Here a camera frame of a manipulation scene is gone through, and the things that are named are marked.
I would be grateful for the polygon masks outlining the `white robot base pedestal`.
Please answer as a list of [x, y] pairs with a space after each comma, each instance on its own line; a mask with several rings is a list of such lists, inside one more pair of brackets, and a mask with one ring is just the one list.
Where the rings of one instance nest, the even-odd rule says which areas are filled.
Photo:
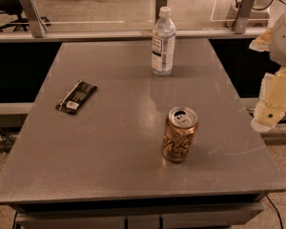
[[[270, 20], [270, 7], [274, 0], [255, 0], [253, 8], [250, 13], [248, 27], [266, 27]], [[236, 19], [238, 9], [240, 7], [241, 0], [235, 0], [228, 11], [226, 17], [226, 26], [228, 28], [233, 27], [233, 23]]]

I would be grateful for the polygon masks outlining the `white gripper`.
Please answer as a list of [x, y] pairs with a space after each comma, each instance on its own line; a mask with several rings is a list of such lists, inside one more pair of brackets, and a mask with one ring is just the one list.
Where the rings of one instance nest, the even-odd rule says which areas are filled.
[[249, 49], [256, 52], [270, 51], [270, 58], [282, 67], [275, 73], [265, 73], [260, 86], [252, 128], [268, 132], [286, 115], [286, 11], [277, 19], [272, 29], [254, 39]]

